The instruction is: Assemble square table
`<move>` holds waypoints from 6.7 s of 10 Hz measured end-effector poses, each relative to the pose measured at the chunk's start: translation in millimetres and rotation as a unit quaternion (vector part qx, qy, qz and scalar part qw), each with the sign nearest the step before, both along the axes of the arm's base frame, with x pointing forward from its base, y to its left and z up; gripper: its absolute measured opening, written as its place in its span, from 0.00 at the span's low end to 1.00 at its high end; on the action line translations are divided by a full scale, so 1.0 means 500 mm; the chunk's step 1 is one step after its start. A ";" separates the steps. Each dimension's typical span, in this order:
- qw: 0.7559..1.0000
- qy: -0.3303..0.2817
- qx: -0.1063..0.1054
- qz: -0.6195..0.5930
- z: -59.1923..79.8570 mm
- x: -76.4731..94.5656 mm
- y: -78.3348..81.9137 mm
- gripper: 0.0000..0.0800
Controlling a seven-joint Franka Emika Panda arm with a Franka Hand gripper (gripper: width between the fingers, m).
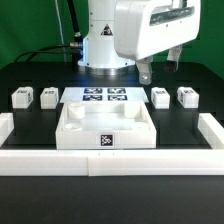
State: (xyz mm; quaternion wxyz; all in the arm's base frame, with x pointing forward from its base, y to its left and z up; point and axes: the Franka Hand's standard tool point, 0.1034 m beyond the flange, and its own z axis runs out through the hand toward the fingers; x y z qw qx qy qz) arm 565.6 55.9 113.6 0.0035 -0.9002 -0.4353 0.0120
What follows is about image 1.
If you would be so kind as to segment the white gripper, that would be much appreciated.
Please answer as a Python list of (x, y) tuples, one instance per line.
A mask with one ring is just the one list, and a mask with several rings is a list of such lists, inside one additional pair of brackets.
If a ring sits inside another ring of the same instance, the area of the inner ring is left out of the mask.
[(141, 84), (152, 82), (152, 57), (148, 56), (167, 49), (164, 71), (174, 73), (178, 70), (181, 44), (197, 37), (200, 12), (201, 0), (118, 0), (115, 51), (120, 57), (137, 61)]

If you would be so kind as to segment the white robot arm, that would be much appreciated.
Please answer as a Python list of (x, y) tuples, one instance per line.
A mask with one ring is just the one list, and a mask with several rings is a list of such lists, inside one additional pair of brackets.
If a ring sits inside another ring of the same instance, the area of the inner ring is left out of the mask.
[(88, 0), (89, 31), (81, 69), (117, 75), (136, 67), (139, 82), (152, 82), (152, 59), (167, 51), (165, 70), (178, 69), (182, 45), (199, 32), (201, 0)]

